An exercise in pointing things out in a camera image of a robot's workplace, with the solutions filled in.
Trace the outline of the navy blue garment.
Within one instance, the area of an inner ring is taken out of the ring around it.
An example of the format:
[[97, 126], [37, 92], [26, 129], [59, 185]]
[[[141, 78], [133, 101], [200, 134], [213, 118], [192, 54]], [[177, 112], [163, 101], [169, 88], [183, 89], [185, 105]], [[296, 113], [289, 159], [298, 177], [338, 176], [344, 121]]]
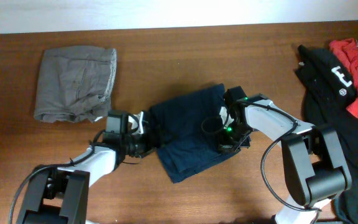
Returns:
[[220, 152], [217, 135], [205, 133], [222, 126], [219, 112], [225, 106], [224, 93], [220, 83], [150, 107], [157, 155], [174, 184], [241, 151]]

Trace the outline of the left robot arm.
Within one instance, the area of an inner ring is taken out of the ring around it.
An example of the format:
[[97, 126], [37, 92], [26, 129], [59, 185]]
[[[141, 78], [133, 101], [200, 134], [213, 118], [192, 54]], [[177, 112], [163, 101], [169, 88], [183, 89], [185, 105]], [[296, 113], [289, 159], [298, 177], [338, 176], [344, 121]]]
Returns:
[[111, 110], [106, 128], [86, 151], [63, 164], [39, 165], [22, 181], [9, 210], [9, 223], [87, 223], [90, 187], [127, 157], [152, 152], [150, 114]]

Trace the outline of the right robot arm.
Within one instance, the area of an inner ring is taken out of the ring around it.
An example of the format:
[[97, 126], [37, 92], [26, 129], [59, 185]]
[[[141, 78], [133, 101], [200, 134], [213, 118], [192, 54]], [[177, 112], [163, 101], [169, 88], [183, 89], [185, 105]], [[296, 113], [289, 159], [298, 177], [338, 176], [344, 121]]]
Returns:
[[272, 140], [260, 162], [265, 183], [265, 161], [274, 146], [282, 150], [286, 200], [274, 215], [275, 223], [316, 223], [321, 209], [350, 189], [352, 178], [337, 132], [330, 126], [315, 126], [278, 108], [259, 94], [246, 96], [240, 87], [223, 95], [225, 105], [219, 115], [223, 122], [218, 131], [219, 151], [232, 153], [250, 146], [250, 135], [260, 131]]

